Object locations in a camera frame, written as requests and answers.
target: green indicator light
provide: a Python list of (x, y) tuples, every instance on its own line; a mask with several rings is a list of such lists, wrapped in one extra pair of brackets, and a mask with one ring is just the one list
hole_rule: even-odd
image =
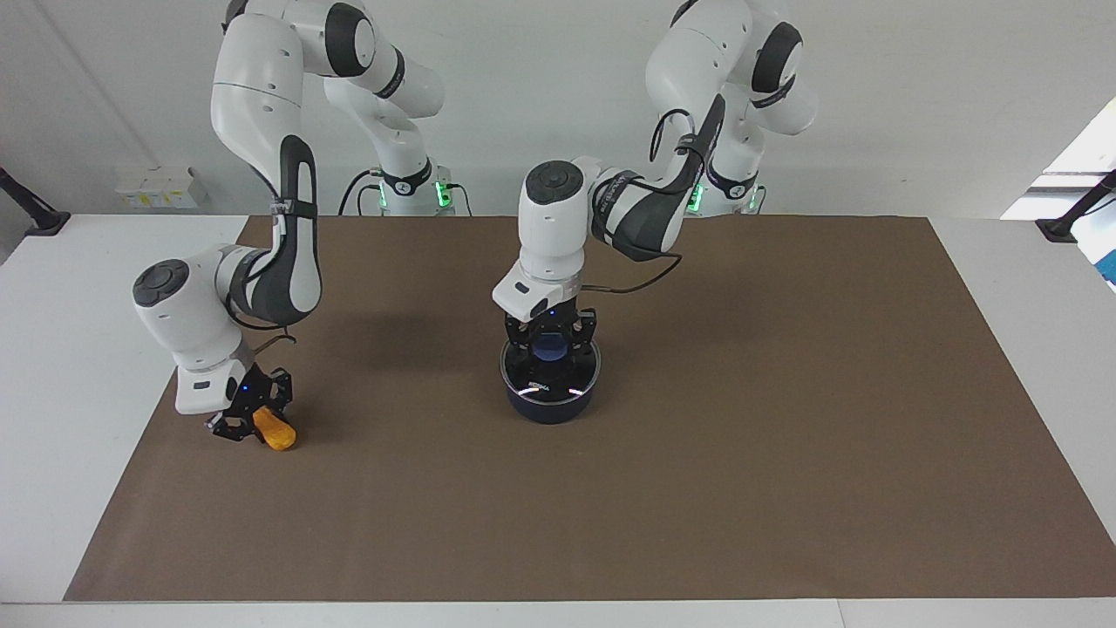
[(749, 212), (758, 213), (760, 207), (763, 206), (763, 201), (766, 200), (767, 200), (767, 187), (763, 185), (757, 186), (754, 190), (752, 190), (752, 200), (748, 202)]
[(435, 181), (434, 189), (437, 190), (437, 204), (442, 206), (450, 206), (451, 204), (453, 204), (453, 194), (450, 193), (450, 190), (449, 187), (445, 186), (445, 183), (441, 181)]
[(698, 183), (694, 186), (694, 193), (690, 194), (690, 204), (686, 205), (686, 211), (690, 213), (698, 213), (701, 207), (701, 196), (705, 193), (705, 186)]

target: window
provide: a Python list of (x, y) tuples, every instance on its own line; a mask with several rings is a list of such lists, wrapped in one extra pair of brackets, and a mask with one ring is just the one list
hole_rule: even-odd
[(1031, 184), (1032, 192), (1091, 189), (1116, 167), (1116, 99)]

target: brown paper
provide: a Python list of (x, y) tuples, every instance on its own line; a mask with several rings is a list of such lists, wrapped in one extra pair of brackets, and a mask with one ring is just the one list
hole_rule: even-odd
[[(590, 282), (658, 269), (587, 248)], [(510, 218), (324, 219), (321, 306), (261, 357), (296, 447), (209, 436), (172, 383), (66, 599), (1116, 596), (925, 220), (687, 221), (660, 284), (583, 296), (603, 374), (559, 427), (497, 368), (517, 249)]]

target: white wall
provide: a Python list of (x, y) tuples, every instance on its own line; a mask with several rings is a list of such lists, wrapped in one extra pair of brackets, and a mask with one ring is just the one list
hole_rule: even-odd
[[(224, 0), (0, 2), (0, 163), (59, 207), (108, 211), (114, 167), (147, 161), (28, 26), (36, 2), (156, 161), (194, 166), (220, 211), (266, 210), (209, 126)], [(480, 213), (513, 211), (546, 158), (646, 168), (643, 67), (679, 2), (366, 0), (444, 77), (445, 109), (420, 124)], [(806, 135), (769, 143), (767, 211), (999, 216), (1114, 95), (1112, 0), (790, 3), (824, 108)], [(304, 110), (328, 210), (375, 156), (319, 79)]]

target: black bracket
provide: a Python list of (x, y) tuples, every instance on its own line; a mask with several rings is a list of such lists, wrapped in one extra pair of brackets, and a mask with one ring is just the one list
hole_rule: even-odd
[(19, 181), (12, 178), (8, 171), (0, 167), (0, 190), (8, 193), (16, 204), (18, 204), (31, 220), (35, 226), (28, 229), (26, 235), (55, 235), (62, 230), (66, 221), (69, 220), (68, 211), (58, 211), (38, 194), (25, 187)]
[(1081, 200), (1077, 201), (1061, 218), (1036, 220), (1035, 223), (1038, 224), (1039, 230), (1042, 231), (1046, 239), (1051, 242), (1076, 244), (1077, 238), (1070, 232), (1074, 223), (1094, 211), (1093, 207), (1114, 191), (1116, 191), (1116, 170), (1105, 175), (1095, 187), (1081, 196)]
[[(237, 443), (249, 436), (254, 436), (260, 443), (264, 443), (263, 435), (252, 421), (252, 415), (260, 408), (267, 407), (279, 421), (287, 423), (282, 413), (294, 399), (295, 389), (290, 374), (286, 369), (276, 369), (266, 376), (258, 365), (252, 365), (232, 396), (232, 405), (205, 422), (205, 427), (213, 436)], [(234, 425), (230, 425), (229, 419), (234, 419)]]
[(543, 310), (530, 323), (522, 323), (506, 313), (504, 329), (508, 341), (519, 349), (529, 349), (541, 335), (550, 332), (562, 335), (576, 354), (593, 342), (597, 331), (597, 310), (591, 307), (578, 309), (577, 299), (571, 298)]

